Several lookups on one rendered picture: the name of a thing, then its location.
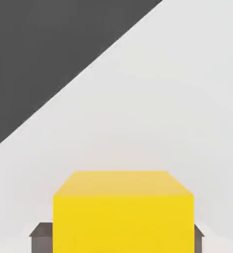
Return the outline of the small yellow cube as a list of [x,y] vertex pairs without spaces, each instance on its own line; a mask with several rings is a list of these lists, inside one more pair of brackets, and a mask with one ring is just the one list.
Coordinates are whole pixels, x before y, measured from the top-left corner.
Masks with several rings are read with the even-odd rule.
[[53,196],[53,253],[194,253],[194,195],[166,171],[76,171]]

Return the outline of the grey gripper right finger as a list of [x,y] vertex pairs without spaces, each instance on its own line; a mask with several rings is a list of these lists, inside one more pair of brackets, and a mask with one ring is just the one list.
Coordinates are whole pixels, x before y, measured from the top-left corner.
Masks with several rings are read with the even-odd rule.
[[205,223],[194,225],[194,253],[214,253],[215,232]]

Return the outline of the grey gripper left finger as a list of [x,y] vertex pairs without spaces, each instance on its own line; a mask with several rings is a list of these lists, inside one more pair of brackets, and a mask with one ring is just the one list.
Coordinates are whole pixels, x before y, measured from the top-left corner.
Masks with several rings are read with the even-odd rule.
[[19,253],[53,253],[52,222],[26,224],[20,234]]

